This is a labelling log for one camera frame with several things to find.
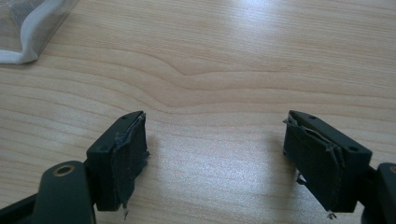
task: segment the table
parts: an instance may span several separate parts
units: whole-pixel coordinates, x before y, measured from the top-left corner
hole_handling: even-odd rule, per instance
[[[313,114],[396,162],[395,37],[393,0],[81,0],[38,61],[0,65],[0,207],[144,110],[130,213],[98,223],[360,223],[295,183],[282,120]]]

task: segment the light wood surface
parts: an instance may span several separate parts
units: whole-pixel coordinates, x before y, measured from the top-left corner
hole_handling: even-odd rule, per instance
[[[98,223],[360,223],[295,183],[290,109],[396,162],[396,1],[81,0],[37,62],[0,65],[0,207],[144,110],[130,213]]]

